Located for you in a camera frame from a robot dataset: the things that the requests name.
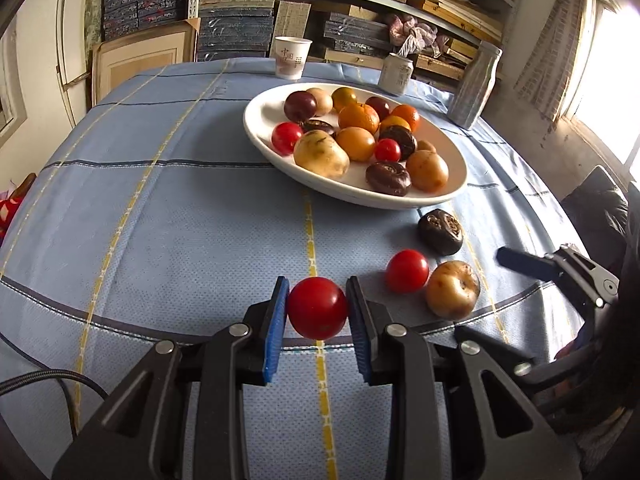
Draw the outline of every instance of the white oval plate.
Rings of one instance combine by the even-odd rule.
[[[340,181],[317,175],[309,170],[300,168],[293,160],[293,156],[280,156],[273,151],[271,144],[271,132],[276,124],[288,121],[284,115],[285,99],[297,90],[307,88],[321,88],[329,94],[340,88],[337,84],[326,83],[297,83],[277,86],[260,95],[249,102],[244,109],[244,129],[251,142],[276,168],[288,174],[298,182],[309,186],[320,193],[327,194],[346,202],[359,204],[380,209],[412,209],[425,207],[445,202],[457,195],[466,185],[466,163],[456,145],[451,142],[439,128],[422,117],[417,131],[414,133],[417,140],[428,140],[433,144],[438,154],[449,166],[449,181],[447,185],[437,194],[421,192],[418,189],[410,188],[406,196],[391,196],[373,191],[365,179],[367,164],[352,162],[349,170]],[[377,95],[385,99],[391,107],[400,103],[392,99],[375,94],[367,90],[353,88],[358,102],[363,103],[370,97]],[[337,126],[338,116],[334,110],[328,115],[318,118],[322,121]]]

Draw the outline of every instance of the red cloth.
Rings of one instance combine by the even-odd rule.
[[[0,201],[0,245],[4,240],[4,234],[9,228],[11,220],[14,219],[18,206],[22,203],[23,198],[10,198]]]

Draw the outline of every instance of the black chair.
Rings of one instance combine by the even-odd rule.
[[[628,202],[609,173],[596,166],[560,205],[589,257],[620,278],[626,251]]]

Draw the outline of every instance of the blue checkered tablecloth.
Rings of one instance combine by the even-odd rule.
[[[375,91],[379,74],[309,63],[301,82]],[[49,367],[81,369],[110,391],[156,340],[200,341],[269,298],[278,275],[295,284],[315,264],[341,285],[356,274],[394,320],[452,344],[452,324],[431,315],[420,294],[390,295],[381,285],[395,252],[425,251],[415,233],[424,211],[316,193],[249,142],[244,107],[284,83],[271,59],[179,64],[133,77],[92,108],[40,173],[0,248],[0,330]],[[503,245],[535,254],[582,245],[544,183],[483,120],[471,132],[447,120],[449,99],[415,81],[400,98],[468,165],[467,188],[441,205],[466,228],[455,259],[481,278],[465,322],[549,358],[574,338],[577,314],[555,286],[497,267],[494,254]],[[432,268],[441,261],[430,257]],[[31,369],[0,343],[0,380]],[[247,387],[244,397],[254,480],[383,478],[390,389],[363,384],[348,325],[324,348],[287,326],[274,383]],[[82,422],[100,402],[84,389],[76,400]],[[0,413],[50,474],[70,443],[55,382],[1,397]],[[189,436],[187,459],[191,444]]]

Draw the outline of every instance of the red tomato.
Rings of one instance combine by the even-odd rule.
[[[304,131],[299,124],[280,123],[271,133],[273,149],[276,150],[279,155],[291,155],[296,142],[298,142],[298,139],[302,137],[303,134]]]
[[[373,152],[378,162],[398,162],[400,155],[400,144],[393,139],[380,139]]]
[[[335,336],[347,319],[347,298],[331,280],[306,278],[287,298],[289,320],[302,337],[325,340]]]
[[[427,281],[429,264],[418,251],[405,249],[386,265],[386,286],[398,294],[415,292]]]

